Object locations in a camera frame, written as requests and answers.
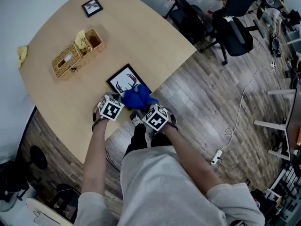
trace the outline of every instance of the desk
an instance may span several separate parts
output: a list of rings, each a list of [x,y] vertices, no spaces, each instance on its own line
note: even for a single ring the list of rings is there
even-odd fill
[[[59,223],[61,226],[72,226],[73,224],[70,223],[68,220],[64,219],[61,215],[57,212],[53,211],[51,208],[47,207],[45,204],[41,203],[40,201],[27,198],[26,199],[27,206],[34,212],[41,212],[54,220],[55,222]]]
[[[69,0],[42,26],[29,44],[20,74],[41,115],[81,162],[92,136],[92,110],[105,92],[106,80],[130,63],[155,91],[196,49],[165,19],[139,0],[98,0],[103,10],[87,18],[81,5]],[[107,48],[69,80],[55,78],[52,60],[71,44],[77,32],[95,28]],[[108,138],[130,112],[109,122]]]
[[[297,138],[301,126],[301,85],[298,84],[296,89],[285,89],[285,90],[269,90],[268,95],[279,95],[279,94],[293,94],[293,103],[290,108],[285,125],[274,124],[264,121],[254,121],[255,125],[265,126],[278,130],[283,130],[286,137],[287,147],[289,149],[288,156],[285,156],[279,152],[269,150],[269,153],[278,156],[280,158],[291,161],[293,159],[293,151],[297,148]]]

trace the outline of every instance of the cable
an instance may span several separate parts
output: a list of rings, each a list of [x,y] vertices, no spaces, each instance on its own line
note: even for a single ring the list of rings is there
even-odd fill
[[[76,190],[74,190],[73,188],[68,188],[68,189],[64,189],[64,190],[58,191],[58,192],[55,194],[55,196],[56,196],[58,193],[62,192],[62,191],[68,191],[68,190],[73,190],[73,191],[75,191],[75,192],[80,196],[80,193],[77,192]]]
[[[225,130],[225,135],[226,135],[226,136],[229,136],[229,137],[231,136],[230,141],[228,142],[228,144],[227,144],[226,146],[222,147],[220,150],[223,150],[223,149],[225,149],[227,146],[229,146],[230,143],[231,143],[231,141],[232,141],[232,139],[233,139],[234,131],[237,129],[238,117],[239,117],[239,113],[240,113],[240,109],[241,109],[241,102],[242,102],[242,100],[243,100],[243,98],[244,98],[244,94],[245,94],[245,91],[246,91],[246,88],[248,87],[248,85],[251,84],[251,82],[252,82],[253,79],[255,78],[256,74],[257,74],[260,70],[262,70],[263,68],[265,68],[266,71],[267,71],[269,74],[272,74],[272,73],[275,71],[275,68],[272,68],[272,70],[270,71],[269,68],[265,65],[265,62],[264,62],[264,59],[263,59],[263,56],[262,56],[262,52],[261,52],[260,46],[259,46],[259,38],[260,38],[260,36],[257,38],[257,40],[258,40],[258,48],[259,48],[259,51],[260,51],[261,58],[262,58],[262,61],[263,61],[263,63],[264,63],[264,66],[261,67],[260,69],[258,69],[258,70],[255,72],[255,74],[253,75],[252,79],[251,79],[251,80],[249,81],[249,83],[247,83],[247,85],[244,87],[244,90],[243,90],[243,93],[242,93],[242,95],[241,95],[240,102],[239,102],[239,109],[238,109],[238,113],[237,113],[237,117],[236,117],[235,127],[234,127],[234,129],[228,128],[228,129]]]
[[[61,177],[58,175],[58,173],[56,172],[56,171],[52,171],[52,172],[49,172],[49,173],[43,173],[43,172],[40,172],[39,170],[36,170],[36,169],[33,169],[33,168],[31,168],[31,170],[33,170],[33,171],[37,171],[37,172],[39,172],[40,174],[42,174],[42,175],[44,175],[44,176],[47,176],[47,175],[50,175],[50,174],[53,174],[53,173],[55,173],[56,175],[57,175],[57,177],[61,180],[61,183],[63,183],[63,180],[61,179]]]
[[[107,149],[105,149],[105,152],[107,154],[106,160],[108,161],[109,164],[111,164],[111,166],[113,168],[115,168],[118,172],[120,172],[120,170],[116,167],[115,163],[113,162],[113,159],[111,158],[109,152],[107,151]]]
[[[265,52],[269,55],[269,53],[267,52],[267,50],[265,49],[265,47],[262,45],[262,43],[260,43],[260,45],[264,48]],[[277,71],[275,70],[275,73],[276,73],[276,78],[277,78],[277,82],[278,82],[278,85],[279,85],[279,88],[281,89],[281,86],[280,86],[280,83],[279,83],[279,79],[278,79],[278,75],[277,75]],[[284,101],[284,104],[285,104],[285,110],[286,110],[286,102],[285,102],[285,99],[283,97],[283,95],[281,94],[282,98],[283,98],[283,101]]]
[[[248,11],[246,14],[252,14],[257,9],[259,9],[259,8],[252,9],[252,10]]]
[[[33,220],[33,222],[35,223],[36,222],[36,219],[40,216],[40,212],[38,211],[33,211],[34,215],[36,216]]]
[[[214,172],[216,172],[218,170],[218,168],[220,167],[220,165],[222,164],[222,158],[218,157],[217,159],[221,160],[221,163],[218,165],[217,169],[214,170]]]

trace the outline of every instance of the white desk leg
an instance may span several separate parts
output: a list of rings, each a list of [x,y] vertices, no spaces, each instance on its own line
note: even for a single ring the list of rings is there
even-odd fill
[[[272,150],[268,150],[268,153],[273,154],[277,157],[283,158],[283,159],[288,160],[288,161],[290,160],[290,158],[288,156],[282,155],[281,153],[274,152]]]
[[[268,95],[293,94],[295,89],[268,90]]]
[[[281,124],[274,124],[274,123],[269,123],[269,122],[264,122],[264,121],[254,121],[255,125],[259,125],[259,126],[264,126],[264,127],[270,127],[270,128],[274,128],[277,130],[285,130],[285,125]]]
[[[299,42],[299,41],[301,41],[301,39],[292,40],[292,41],[287,42],[286,44],[291,44],[291,43],[295,43],[295,42]]]
[[[274,181],[273,185],[270,187],[271,190],[273,190],[277,186],[277,184],[280,182],[280,180],[282,179],[282,177],[284,176],[285,173],[286,173],[286,170],[282,169],[282,171],[279,173],[279,176]]]

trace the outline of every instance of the small picture frame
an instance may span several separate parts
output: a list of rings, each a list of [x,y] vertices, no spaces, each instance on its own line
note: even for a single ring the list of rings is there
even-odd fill
[[[84,9],[84,12],[86,13],[87,17],[91,17],[95,13],[98,13],[99,11],[103,10],[98,0],[90,0],[81,5],[81,7]]]
[[[120,70],[113,74],[107,80],[107,83],[112,88],[112,90],[116,93],[119,93],[122,96],[122,98],[124,96],[125,91],[133,88],[135,85],[142,84],[145,87],[147,87],[130,64],[123,66]]]

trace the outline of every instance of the white cube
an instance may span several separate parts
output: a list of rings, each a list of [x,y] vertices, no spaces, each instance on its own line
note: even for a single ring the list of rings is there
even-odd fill
[[[104,95],[101,102],[97,105],[99,109],[100,115],[115,121],[119,116],[124,104],[121,102],[109,97],[108,95]]]
[[[158,104],[154,104],[150,107],[150,111],[148,111],[142,121],[154,130],[159,131],[168,122],[167,110]]]

